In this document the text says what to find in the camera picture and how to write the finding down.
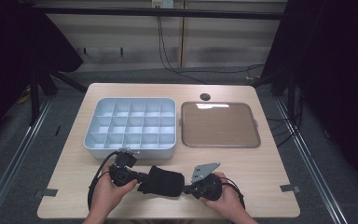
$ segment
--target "gray carpet floor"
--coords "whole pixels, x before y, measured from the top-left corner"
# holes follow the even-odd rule
[[[230,68],[229,70],[241,69],[243,68]],[[207,70],[227,71],[226,68],[208,68]],[[196,72],[185,73],[185,75],[210,85],[249,84],[246,72],[225,74]],[[67,76],[85,86],[94,82],[200,84],[197,80],[179,76],[166,69],[73,73]],[[81,222],[81,220],[45,220],[40,219],[36,214],[41,199],[35,197],[34,194],[37,190],[47,187],[84,97],[84,93],[65,83],[59,80],[55,80],[55,82],[59,92],[54,96],[51,108],[0,206],[0,223]],[[275,98],[270,93],[270,86],[261,86],[256,89],[256,92],[269,120],[268,123],[275,136],[275,141],[280,144],[290,133],[287,132],[286,125],[282,121],[275,120],[281,119],[282,116]],[[41,98],[43,101],[46,97],[42,94]],[[23,104],[13,105],[2,121],[0,127],[0,177],[28,130],[30,114],[31,104],[28,100]],[[306,101],[300,132],[309,146],[313,159],[316,160],[326,182],[336,196],[348,223],[358,223],[358,174],[343,158],[334,140],[325,137],[324,126],[313,115]],[[296,194],[301,214],[296,218],[258,218],[257,221],[260,223],[334,223],[294,141],[289,139],[278,149],[290,182],[301,189]]]

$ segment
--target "brown translucent lid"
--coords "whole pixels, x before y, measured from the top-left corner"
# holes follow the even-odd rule
[[[252,110],[244,103],[183,103],[182,141],[189,147],[260,145]]]

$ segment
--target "person's right hand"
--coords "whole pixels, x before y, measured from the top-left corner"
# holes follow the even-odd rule
[[[214,172],[214,174],[220,177],[223,183],[227,183],[226,176],[223,173]],[[205,206],[218,212],[222,217],[236,224],[257,223],[242,207],[234,188],[224,185],[222,191],[222,195],[217,201],[210,201],[202,197],[200,201],[202,201]]]

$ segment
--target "storage box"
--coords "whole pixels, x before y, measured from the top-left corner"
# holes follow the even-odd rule
[[[168,159],[176,144],[176,102],[169,98],[103,98],[95,106],[84,146],[104,159],[121,147],[138,159]]]

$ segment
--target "hand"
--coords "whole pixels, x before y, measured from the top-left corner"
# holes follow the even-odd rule
[[[103,175],[100,176],[92,194],[91,209],[83,222],[84,224],[104,223],[109,213],[118,206],[124,195],[133,190],[137,184],[136,180],[132,180],[125,186],[118,187],[112,183],[108,171],[109,165],[105,165],[102,169]]]
[[[227,183],[223,173],[215,172],[214,174],[220,177],[223,183]],[[222,187],[222,195],[217,201],[210,201],[202,197],[200,201],[236,224],[257,223],[242,207],[235,189],[227,185]]]

